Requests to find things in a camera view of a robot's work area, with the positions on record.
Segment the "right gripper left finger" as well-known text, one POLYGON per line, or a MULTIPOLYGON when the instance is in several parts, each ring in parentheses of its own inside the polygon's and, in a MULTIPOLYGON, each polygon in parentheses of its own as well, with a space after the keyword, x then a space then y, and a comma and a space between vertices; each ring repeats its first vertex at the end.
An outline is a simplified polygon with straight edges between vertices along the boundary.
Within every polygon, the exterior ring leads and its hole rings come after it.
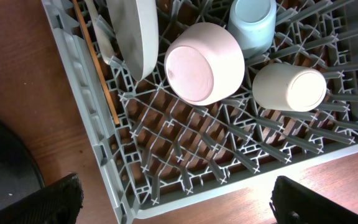
POLYGON ((0 210, 0 224, 74 224, 83 208, 83 189, 76 173, 0 210))

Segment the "wooden chopstick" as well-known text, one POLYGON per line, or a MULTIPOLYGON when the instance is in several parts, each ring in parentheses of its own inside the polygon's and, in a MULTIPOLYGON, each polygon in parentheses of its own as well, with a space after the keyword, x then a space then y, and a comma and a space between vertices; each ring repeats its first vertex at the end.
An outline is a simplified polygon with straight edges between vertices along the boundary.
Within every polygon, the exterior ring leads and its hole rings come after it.
POLYGON ((116 113, 116 109, 114 107, 114 103, 113 103, 112 98, 111 98, 111 94, 110 94, 109 89, 108 89, 108 85, 106 83, 103 71, 101 69, 101 66, 100 66, 100 63, 99 63, 99 60, 98 60, 98 57, 97 57, 96 52, 94 50, 93 43, 91 41, 91 37, 90 37, 89 32, 88 32, 88 28, 86 27, 85 20, 83 18, 81 9, 80 9, 80 7, 78 5, 78 1, 77 0, 72 0, 72 3, 74 5, 74 9, 75 9, 78 21, 80 23, 80 27, 81 27, 81 30, 83 32, 83 37, 85 38, 85 41, 86 41, 87 46, 89 48, 89 52, 91 54, 91 58, 93 60, 94 66, 96 68, 96 72, 98 74, 98 78, 99 78, 101 87, 103 89, 103 93, 105 95, 106 101, 107 101, 108 106, 109 106, 109 110, 110 110, 112 118, 114 120, 114 124, 120 124, 118 115, 116 113))

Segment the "grey dinner plate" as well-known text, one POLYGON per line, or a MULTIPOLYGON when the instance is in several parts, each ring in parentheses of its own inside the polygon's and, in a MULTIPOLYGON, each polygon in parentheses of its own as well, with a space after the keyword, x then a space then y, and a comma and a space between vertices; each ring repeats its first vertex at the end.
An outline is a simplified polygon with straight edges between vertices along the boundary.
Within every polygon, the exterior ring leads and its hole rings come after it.
POLYGON ((158 17, 154 0, 107 0, 121 55, 131 76, 150 75, 158 57, 158 17))

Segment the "pink bowl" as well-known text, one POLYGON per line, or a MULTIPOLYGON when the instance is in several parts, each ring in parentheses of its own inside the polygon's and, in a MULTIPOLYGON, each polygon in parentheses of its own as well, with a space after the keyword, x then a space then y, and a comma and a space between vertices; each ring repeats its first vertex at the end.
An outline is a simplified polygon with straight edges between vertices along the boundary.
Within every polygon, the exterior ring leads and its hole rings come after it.
POLYGON ((169 46, 164 70, 170 87, 182 100, 205 106, 239 89, 245 60, 239 44, 225 28, 200 22, 169 46))

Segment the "light blue cup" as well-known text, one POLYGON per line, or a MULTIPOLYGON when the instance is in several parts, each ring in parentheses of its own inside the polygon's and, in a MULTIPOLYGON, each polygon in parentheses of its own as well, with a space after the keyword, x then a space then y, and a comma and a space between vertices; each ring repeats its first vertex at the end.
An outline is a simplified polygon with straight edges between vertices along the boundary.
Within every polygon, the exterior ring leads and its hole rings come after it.
POLYGON ((234 0, 231 4, 227 29, 245 59, 263 54, 271 47, 276 12, 275 0, 234 0))

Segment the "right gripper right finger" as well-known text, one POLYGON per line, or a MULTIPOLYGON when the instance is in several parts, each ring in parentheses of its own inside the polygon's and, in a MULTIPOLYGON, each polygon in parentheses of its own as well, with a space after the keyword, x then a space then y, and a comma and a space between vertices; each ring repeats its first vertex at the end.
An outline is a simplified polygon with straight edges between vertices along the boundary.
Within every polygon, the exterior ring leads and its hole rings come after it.
POLYGON ((358 223, 358 214, 284 175, 277 177, 269 205, 277 223, 358 223))

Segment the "white cup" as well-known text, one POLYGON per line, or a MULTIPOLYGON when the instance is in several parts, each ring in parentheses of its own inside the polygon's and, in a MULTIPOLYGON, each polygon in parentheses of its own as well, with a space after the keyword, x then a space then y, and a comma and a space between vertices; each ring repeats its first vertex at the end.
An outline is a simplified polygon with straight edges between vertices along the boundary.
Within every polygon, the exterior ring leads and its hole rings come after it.
POLYGON ((326 90, 326 80, 319 71, 283 63, 265 66, 252 83, 254 100, 268 110, 313 110, 324 100, 326 90))

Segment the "white plastic fork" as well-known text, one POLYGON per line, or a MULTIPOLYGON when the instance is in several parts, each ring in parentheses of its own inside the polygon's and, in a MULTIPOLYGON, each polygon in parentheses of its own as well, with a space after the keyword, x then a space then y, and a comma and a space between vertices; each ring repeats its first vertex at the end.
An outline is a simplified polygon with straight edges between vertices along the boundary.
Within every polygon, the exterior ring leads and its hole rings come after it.
POLYGON ((96 41, 98 43, 103 61, 104 63, 110 65, 112 58, 116 56, 116 53, 113 50, 109 36, 101 27, 103 18, 101 17, 101 15, 99 15, 96 6, 92 0, 85 0, 85 3, 91 17, 96 41))

